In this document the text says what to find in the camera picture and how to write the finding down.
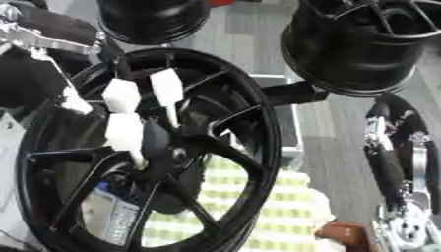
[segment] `metal bracket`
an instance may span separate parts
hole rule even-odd
[[[328,91],[317,88],[306,81],[263,88],[263,92],[267,95],[272,106],[323,101],[329,96]]]

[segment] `robotic arm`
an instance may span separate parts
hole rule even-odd
[[[367,114],[365,154],[384,203],[373,227],[381,251],[441,251],[439,164],[435,143],[419,113],[393,94],[377,98]]]
[[[104,62],[112,62],[118,78],[132,78],[123,51],[94,26],[27,4],[0,4],[0,42],[2,57],[9,57],[8,61],[12,58],[10,61],[17,61],[21,68],[11,70],[17,74],[26,68],[25,77],[19,78],[24,81],[18,84],[9,80],[16,78],[6,78],[2,80],[0,93],[22,96],[24,104],[50,99],[82,114],[92,110],[78,95],[57,57],[53,58],[48,50],[96,55]],[[2,102],[0,98],[0,106],[8,107],[7,100]]]

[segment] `metal clamp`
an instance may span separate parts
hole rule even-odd
[[[96,43],[92,46],[71,42],[67,40],[49,38],[41,35],[41,31],[20,27],[17,23],[0,24],[0,41],[29,50],[31,48],[48,48],[71,51],[84,55],[97,55],[101,52],[101,42],[97,36]]]
[[[42,31],[28,29],[20,26],[17,20],[21,12],[15,6],[9,4],[0,4],[0,41],[9,42],[23,50],[31,48],[47,48],[71,51],[84,55],[97,55],[101,52],[102,42],[105,41],[105,35],[98,32],[96,42],[93,45],[80,44],[73,41],[56,39],[42,35]]]

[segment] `screw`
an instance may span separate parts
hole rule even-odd
[[[187,158],[187,153],[182,148],[176,148],[173,150],[173,159],[182,162]]]

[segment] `gray floor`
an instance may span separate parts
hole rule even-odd
[[[95,22],[95,1],[53,1],[55,10]],[[287,68],[280,54],[279,37],[295,8],[295,0],[218,7],[200,31],[176,45],[215,54],[249,73],[285,74]],[[400,95],[422,112],[435,140],[441,143],[438,50],[436,46],[426,48],[418,71]],[[332,95],[325,102],[300,107],[306,149],[302,170],[312,177],[313,187],[328,195],[333,212],[341,221],[366,225],[370,224],[379,201],[362,153],[363,118],[371,104],[371,99]]]

